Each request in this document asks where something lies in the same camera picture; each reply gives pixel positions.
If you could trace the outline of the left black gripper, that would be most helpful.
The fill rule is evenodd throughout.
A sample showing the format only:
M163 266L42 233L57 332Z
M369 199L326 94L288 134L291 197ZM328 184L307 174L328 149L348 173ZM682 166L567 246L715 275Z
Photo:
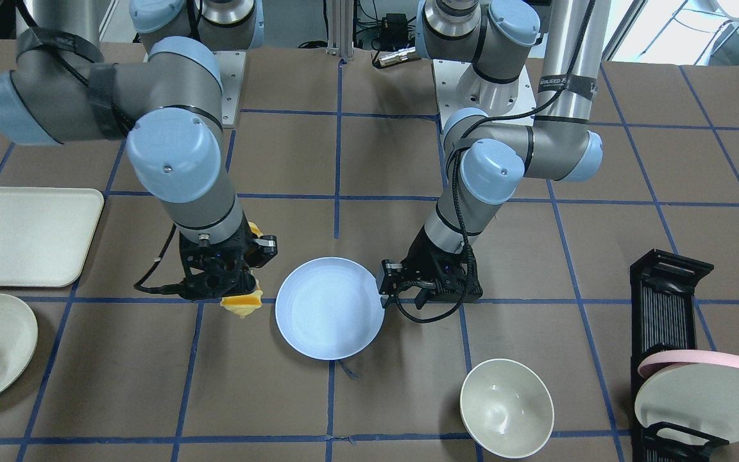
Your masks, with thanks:
M464 265L469 263L468 252L446 252L429 240L425 229L420 229L402 260L407 266L405 278L419 287L414 306L423 308L428 301L474 302L483 295L476 275L476 263L471 266L467 280Z

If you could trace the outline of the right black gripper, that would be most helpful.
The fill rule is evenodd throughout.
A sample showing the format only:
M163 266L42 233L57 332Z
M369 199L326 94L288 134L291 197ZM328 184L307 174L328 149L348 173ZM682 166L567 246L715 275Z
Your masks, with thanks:
M246 233L217 244L194 243L181 233L177 235L184 272L178 296L196 301L255 292L257 280L244 257L248 248L243 245L259 237L258 228L247 228Z

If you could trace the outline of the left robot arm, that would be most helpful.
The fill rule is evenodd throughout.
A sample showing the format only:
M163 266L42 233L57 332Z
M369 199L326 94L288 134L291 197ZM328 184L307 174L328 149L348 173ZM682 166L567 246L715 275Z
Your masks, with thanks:
M382 306L401 294L459 307L482 296L473 243L523 178L582 182L603 160L588 129L608 1L422 1L416 54L466 62L443 123L446 185L402 262L382 261Z

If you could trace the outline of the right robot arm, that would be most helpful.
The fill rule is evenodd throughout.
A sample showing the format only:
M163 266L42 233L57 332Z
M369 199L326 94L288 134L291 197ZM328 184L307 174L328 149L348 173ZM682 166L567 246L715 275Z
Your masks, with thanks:
M196 6L134 1L133 24L148 59L107 62L94 38L41 21L15 2L24 30L17 67L0 73L0 131L21 146L124 140L136 178L172 220L183 278L149 287L153 263L134 287L202 301L257 293L252 270L278 252L246 218L224 166L222 71L196 39Z

